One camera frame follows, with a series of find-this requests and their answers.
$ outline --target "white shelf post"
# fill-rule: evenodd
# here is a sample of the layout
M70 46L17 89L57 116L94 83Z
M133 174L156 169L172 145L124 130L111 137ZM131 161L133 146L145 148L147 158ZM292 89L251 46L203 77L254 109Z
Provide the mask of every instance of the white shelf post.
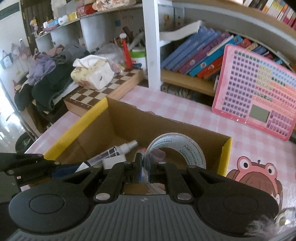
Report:
M149 88L160 90L160 41L157 0L143 0Z

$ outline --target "gray lcd screen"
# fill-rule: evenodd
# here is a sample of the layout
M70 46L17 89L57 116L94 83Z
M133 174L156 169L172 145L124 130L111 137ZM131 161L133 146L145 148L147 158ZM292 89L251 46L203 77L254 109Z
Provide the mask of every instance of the gray lcd screen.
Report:
M256 120L266 123L269 113L270 113L270 111L268 111L268 110L265 110L257 105L252 105L252 109L251 109L249 117L252 117Z

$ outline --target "pink educational board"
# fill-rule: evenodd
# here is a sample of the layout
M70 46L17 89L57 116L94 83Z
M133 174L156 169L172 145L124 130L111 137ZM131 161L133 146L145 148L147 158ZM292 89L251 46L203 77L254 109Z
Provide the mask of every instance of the pink educational board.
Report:
M296 123L296 75L259 54L227 45L212 110L288 141Z

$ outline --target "sunlit floor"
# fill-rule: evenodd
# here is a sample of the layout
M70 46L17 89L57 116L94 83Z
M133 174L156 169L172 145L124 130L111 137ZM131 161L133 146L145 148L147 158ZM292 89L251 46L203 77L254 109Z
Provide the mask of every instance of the sunlit floor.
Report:
M14 114L6 121L13 112L0 85L0 152L15 153L15 143L25 132Z

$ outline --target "dark green garment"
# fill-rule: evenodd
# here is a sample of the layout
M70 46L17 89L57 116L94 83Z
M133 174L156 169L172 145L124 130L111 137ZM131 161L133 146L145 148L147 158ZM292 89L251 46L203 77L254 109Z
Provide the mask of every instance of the dark green garment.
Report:
M70 64L57 65L56 68L40 80L32 90L38 111L53 111L53 99L58 97L73 81L70 74L74 67Z

